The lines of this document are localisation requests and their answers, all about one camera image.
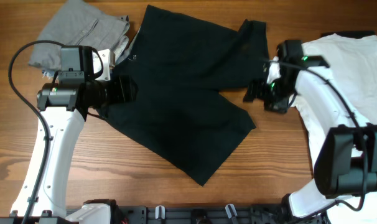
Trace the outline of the black shorts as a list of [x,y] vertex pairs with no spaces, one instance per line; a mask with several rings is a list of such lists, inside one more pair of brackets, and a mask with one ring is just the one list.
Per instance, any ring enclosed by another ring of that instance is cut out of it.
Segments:
[[255,127],[221,91],[264,78],[268,53],[264,22],[232,30],[147,6],[129,56],[113,69],[136,83],[136,98],[99,114],[205,185]]

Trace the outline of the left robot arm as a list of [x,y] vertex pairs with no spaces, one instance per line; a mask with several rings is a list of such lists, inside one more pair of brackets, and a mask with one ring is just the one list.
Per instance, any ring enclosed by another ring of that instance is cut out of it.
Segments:
[[115,200],[86,201],[68,214],[66,190],[75,144],[88,109],[131,99],[130,78],[110,75],[114,53],[87,46],[63,46],[61,69],[38,92],[37,137],[24,184],[0,223],[126,223]]

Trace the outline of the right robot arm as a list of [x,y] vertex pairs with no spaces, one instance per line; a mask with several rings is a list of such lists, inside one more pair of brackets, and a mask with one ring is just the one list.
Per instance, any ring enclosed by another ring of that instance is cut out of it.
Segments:
[[321,55],[305,55],[300,40],[279,44],[277,56],[264,60],[269,75],[253,80],[243,100],[260,99],[265,110],[285,114],[301,96],[327,133],[314,178],[283,198],[280,219],[304,222],[339,204],[360,211],[366,195],[377,192],[377,124],[355,110],[328,77],[328,62]]

